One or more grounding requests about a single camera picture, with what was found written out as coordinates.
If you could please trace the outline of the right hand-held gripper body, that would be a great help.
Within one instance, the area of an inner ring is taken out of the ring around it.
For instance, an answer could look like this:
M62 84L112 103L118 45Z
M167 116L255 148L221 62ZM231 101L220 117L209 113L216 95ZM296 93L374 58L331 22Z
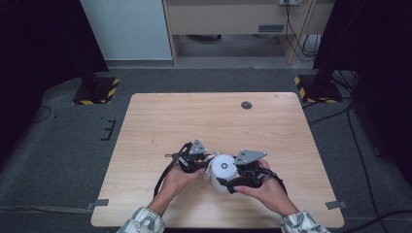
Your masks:
M253 188L261 187L264 177L264 169L258 160L267 155L265 151L240 150L234 158L234 165L237 168L238 177L234 181L234 186L245 185Z

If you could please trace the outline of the dark curtain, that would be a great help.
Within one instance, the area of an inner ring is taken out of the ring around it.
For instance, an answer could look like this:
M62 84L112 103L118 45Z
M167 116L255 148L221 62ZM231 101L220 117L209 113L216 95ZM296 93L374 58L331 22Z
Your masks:
M48 88L81 77L97 93L106 69L81 0L0 0L0 166Z
M358 74L363 121L412 185L412 0L335 0L314 68Z

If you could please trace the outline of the person's right hand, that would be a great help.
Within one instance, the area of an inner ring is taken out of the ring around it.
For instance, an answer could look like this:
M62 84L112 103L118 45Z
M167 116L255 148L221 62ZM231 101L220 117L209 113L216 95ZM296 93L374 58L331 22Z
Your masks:
M290 216L299 212L297 206L292 202L280 184L268 175L264 176L263 183L259 188L238 185L234 187L234 190L256 198L268 210L281 217Z

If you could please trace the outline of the grey tape piece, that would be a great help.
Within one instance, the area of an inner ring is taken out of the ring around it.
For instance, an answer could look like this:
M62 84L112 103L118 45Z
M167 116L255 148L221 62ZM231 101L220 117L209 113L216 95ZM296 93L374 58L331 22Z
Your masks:
M109 204L109 199L96 199L93 202L87 203L86 208L88 210L93 210L95 207L108 206L108 204Z
M346 209L348 207L348 204L345 201L330 201L330 202L326 202L326 207L329 210Z

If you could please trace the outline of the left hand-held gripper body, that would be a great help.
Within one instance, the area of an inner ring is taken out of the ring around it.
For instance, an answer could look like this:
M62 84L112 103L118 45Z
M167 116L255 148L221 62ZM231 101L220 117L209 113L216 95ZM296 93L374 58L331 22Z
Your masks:
M181 169L185 173L194 173L194 166L200 163L202 156L207 155L207 149L202 143L195 139L193 142L188 142L178 152L178 161Z

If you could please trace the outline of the black stand with striped base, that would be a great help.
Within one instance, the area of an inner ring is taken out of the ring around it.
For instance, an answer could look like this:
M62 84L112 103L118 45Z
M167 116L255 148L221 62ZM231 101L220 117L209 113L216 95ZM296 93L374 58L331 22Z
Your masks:
M82 78L74 98L74 105L108 104L114 94L120 80L115 77L97 77L86 65L78 64L77 71Z
M331 82L335 54L335 49L331 49L327 53L316 74L298 75L293 79L304 103L338 103L342 101L338 87Z

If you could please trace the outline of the white panel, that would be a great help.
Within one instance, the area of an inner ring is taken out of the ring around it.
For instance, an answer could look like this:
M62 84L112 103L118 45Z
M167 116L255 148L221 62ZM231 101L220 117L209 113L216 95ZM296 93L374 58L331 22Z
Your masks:
M81 0L109 61L171 60L162 0Z

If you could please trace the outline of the white cylindrical container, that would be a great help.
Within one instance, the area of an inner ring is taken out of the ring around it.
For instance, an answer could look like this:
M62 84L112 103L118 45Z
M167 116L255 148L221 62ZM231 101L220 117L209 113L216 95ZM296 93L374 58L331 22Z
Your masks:
M219 179L230 181L237 176L234 158L227 154L218 155L211 162L211 184L220 193L228 193L227 187L219 183Z

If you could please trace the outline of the light wooden desk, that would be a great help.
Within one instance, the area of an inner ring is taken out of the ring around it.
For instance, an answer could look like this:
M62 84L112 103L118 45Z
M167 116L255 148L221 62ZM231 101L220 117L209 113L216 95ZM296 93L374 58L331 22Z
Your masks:
M183 35L273 34L288 64L301 56L306 35L321 35L336 0L303 0L300 6L279 0L162 0L169 41Z

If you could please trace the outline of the person's left hand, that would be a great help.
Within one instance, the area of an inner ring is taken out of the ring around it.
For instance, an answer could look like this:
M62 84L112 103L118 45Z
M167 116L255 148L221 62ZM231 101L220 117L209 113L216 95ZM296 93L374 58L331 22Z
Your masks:
M166 175L155 201L160 210L165 211L172 200L181 193L191 182L197 180L203 173L200 169L194 173L185 173L179 165L175 165Z

